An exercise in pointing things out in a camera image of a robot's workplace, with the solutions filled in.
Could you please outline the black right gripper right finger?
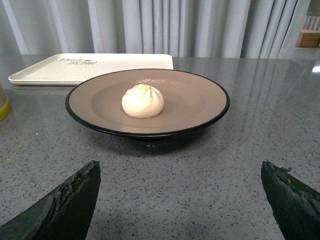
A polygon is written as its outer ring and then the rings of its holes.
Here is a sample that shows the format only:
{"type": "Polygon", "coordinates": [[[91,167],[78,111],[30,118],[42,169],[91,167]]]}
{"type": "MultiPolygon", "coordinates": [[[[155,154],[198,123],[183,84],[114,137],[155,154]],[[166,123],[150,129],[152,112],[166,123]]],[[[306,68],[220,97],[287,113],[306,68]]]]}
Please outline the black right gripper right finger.
{"type": "Polygon", "coordinates": [[[261,166],[261,181],[273,216],[286,240],[320,238],[320,193],[269,161],[261,166]]]}

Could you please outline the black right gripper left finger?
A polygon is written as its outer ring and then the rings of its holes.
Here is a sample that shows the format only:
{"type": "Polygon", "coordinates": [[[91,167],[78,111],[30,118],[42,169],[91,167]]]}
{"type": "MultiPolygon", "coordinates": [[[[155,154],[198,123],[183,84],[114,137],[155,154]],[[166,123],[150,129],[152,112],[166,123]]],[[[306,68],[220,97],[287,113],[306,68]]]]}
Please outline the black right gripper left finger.
{"type": "Polygon", "coordinates": [[[90,161],[27,210],[0,227],[2,240],[84,240],[101,183],[98,161],[90,161]]]}

